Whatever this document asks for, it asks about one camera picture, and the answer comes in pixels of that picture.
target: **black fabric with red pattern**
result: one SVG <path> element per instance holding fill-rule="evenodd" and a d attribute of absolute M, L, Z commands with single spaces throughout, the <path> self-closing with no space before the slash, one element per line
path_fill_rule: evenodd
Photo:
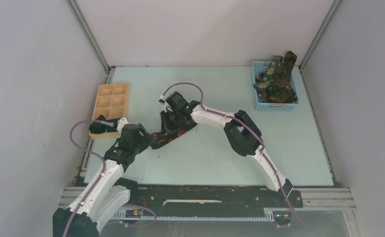
<path fill-rule="evenodd" d="M 190 131 L 197 125 L 196 122 L 190 117 L 185 123 L 178 128 L 177 130 L 168 131 L 165 133 L 162 132 L 156 132 L 152 134 L 154 142 L 151 145 L 152 149 L 158 149 L 166 144 L 172 142 L 173 140 L 177 139 L 178 137 L 184 135 L 186 132 Z"/>

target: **gray wall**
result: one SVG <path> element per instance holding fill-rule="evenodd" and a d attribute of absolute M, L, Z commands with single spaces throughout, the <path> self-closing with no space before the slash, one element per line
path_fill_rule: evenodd
<path fill-rule="evenodd" d="M 333 0 L 78 2 L 111 65 L 249 66 L 303 55 Z"/>
<path fill-rule="evenodd" d="M 385 1 L 344 1 L 304 76 L 338 178 L 385 236 Z"/>
<path fill-rule="evenodd" d="M 0 237 L 51 229 L 103 77 L 65 0 L 0 0 Z"/>

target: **light blue table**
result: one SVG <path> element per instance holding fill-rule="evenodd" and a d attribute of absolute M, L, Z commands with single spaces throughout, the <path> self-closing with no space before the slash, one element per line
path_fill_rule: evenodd
<path fill-rule="evenodd" d="M 333 185 L 299 69 L 293 70 L 299 105 L 292 112 L 255 111 L 251 77 L 251 67 L 119 67 L 112 83 L 130 83 L 127 118 L 143 124 L 149 133 L 160 131 L 163 107 L 158 100 L 164 90 L 177 82 L 195 83 L 203 89 L 206 106 L 249 114 L 262 132 L 268 154 L 293 185 Z M 195 87 L 180 85 L 174 90 L 188 101 L 200 99 Z M 113 143 L 98 140 L 92 150 L 104 154 Z M 99 166 L 100 161 L 91 157 L 85 182 L 92 180 Z M 161 149 L 149 148 L 137 155 L 125 178 L 145 184 L 265 184 L 253 162 L 231 149 L 225 133 L 206 125 L 198 125 Z"/>

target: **blue basket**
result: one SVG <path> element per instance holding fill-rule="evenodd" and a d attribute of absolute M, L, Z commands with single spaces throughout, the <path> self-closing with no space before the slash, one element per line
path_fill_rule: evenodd
<path fill-rule="evenodd" d="M 252 84 L 255 84 L 255 77 L 259 76 L 261 73 L 265 72 L 270 65 L 271 61 L 253 61 L 252 62 Z M 290 85 L 293 88 L 294 92 L 297 94 L 296 88 L 294 86 L 293 76 L 290 78 Z M 278 103 L 263 103 L 258 101 L 257 91 L 252 88 L 254 91 L 254 103 L 256 111 L 292 111 L 298 104 L 299 100 L 295 104 L 278 104 Z"/>

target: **wooden tray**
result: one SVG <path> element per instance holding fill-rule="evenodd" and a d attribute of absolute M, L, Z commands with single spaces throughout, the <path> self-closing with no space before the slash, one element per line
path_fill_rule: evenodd
<path fill-rule="evenodd" d="M 100 85 L 92 119 L 96 119 L 100 115 L 103 115 L 107 120 L 126 116 L 129 98 L 130 86 L 128 83 Z M 94 140 L 117 139 L 120 134 L 118 132 L 89 133 L 89 136 Z"/>

